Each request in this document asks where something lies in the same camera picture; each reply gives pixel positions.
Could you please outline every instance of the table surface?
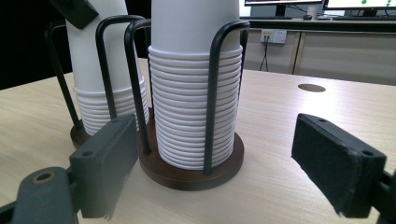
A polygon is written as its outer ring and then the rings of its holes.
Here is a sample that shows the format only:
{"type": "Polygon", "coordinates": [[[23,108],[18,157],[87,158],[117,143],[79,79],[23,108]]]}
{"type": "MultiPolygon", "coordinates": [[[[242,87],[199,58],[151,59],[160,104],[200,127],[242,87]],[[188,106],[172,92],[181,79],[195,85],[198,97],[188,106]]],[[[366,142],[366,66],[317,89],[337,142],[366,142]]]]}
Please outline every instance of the table surface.
{"type": "MultiPolygon", "coordinates": [[[[72,75],[66,79],[72,90],[72,75]]],[[[246,149],[239,173],[217,188],[187,192],[155,183],[137,163],[110,223],[375,223],[374,209],[367,219],[336,215],[290,157],[291,144],[299,113],[322,117],[387,154],[393,174],[395,99],[391,86],[245,70],[236,125],[246,149]],[[303,83],[326,91],[301,90],[303,83]]],[[[30,173],[69,166],[71,127],[56,78],[0,91],[0,205],[15,201],[30,173]]],[[[107,223],[78,216],[80,223],[107,223]]]]}

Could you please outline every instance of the stack of paper cups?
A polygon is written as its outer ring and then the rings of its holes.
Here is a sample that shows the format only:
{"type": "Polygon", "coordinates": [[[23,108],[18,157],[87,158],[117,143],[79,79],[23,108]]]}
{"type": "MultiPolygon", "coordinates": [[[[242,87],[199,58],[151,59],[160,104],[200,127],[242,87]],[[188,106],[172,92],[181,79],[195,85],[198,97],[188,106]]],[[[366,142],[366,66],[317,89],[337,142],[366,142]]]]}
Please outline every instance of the stack of paper cups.
{"type": "MultiPolygon", "coordinates": [[[[85,130],[89,135],[93,135],[110,120],[96,49],[96,28],[103,19],[110,16],[127,15],[128,12],[123,0],[91,0],[90,3],[99,16],[82,30],[77,29],[69,22],[66,22],[66,28],[75,80],[74,90],[85,130]]],[[[104,34],[108,68],[118,115],[135,113],[134,97],[123,44],[127,25],[127,23],[111,25],[106,28],[104,34]]],[[[139,80],[144,109],[147,112],[146,122],[149,122],[146,90],[141,75],[139,80]]]]}
{"type": "MultiPolygon", "coordinates": [[[[238,0],[153,0],[148,48],[159,153],[181,169],[203,170],[210,46],[239,20],[238,0]]],[[[242,48],[239,32],[221,48],[212,166],[233,152],[242,48]]]]}

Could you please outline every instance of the monitor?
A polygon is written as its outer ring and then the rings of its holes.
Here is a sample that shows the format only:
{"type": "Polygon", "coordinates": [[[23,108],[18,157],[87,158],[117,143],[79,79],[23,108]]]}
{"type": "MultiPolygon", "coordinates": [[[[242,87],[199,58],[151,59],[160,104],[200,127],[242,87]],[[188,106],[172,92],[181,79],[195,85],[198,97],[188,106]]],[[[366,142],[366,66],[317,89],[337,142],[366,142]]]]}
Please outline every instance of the monitor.
{"type": "Polygon", "coordinates": [[[378,10],[395,10],[392,0],[324,0],[323,10],[364,10],[363,16],[375,16],[378,10]]]}
{"type": "Polygon", "coordinates": [[[286,6],[300,4],[321,4],[322,0],[245,0],[245,6],[276,6],[276,16],[285,16],[286,6]]]}

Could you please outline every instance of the dark background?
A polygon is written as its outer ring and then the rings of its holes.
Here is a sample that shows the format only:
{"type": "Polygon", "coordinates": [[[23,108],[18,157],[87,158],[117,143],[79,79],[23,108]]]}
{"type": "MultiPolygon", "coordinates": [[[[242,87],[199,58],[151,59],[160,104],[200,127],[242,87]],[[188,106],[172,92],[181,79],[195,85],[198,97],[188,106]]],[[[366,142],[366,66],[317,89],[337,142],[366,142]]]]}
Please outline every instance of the dark background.
{"type": "MultiPolygon", "coordinates": [[[[125,0],[128,14],[151,18],[151,0],[125,0]]],[[[0,90],[55,76],[44,32],[64,18],[49,0],[2,0],[0,3],[0,90]]],[[[71,72],[65,28],[53,33],[65,73],[71,72]]],[[[136,33],[139,57],[147,57],[143,32],[136,33]]]]}

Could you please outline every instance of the round wooden base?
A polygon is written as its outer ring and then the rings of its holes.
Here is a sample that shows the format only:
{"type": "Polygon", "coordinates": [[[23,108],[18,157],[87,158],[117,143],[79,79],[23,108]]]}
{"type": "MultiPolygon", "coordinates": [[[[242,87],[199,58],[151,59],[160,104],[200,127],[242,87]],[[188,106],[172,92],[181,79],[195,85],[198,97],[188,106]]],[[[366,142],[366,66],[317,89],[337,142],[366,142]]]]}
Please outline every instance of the round wooden base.
{"type": "Polygon", "coordinates": [[[84,144],[88,139],[90,139],[90,135],[85,132],[84,125],[82,124],[82,120],[79,121],[81,127],[80,130],[76,130],[73,126],[70,130],[70,137],[72,138],[73,145],[75,148],[79,148],[82,144],[84,144]]]}
{"type": "Polygon", "coordinates": [[[169,165],[161,158],[155,133],[155,120],[150,111],[148,123],[148,140],[151,153],[144,154],[139,144],[139,160],[143,171],[155,182],[170,189],[200,190],[211,189],[232,179],[242,166],[244,159],[244,144],[236,133],[233,142],[233,153],[223,164],[214,167],[211,175],[203,171],[190,171],[169,165]]]}

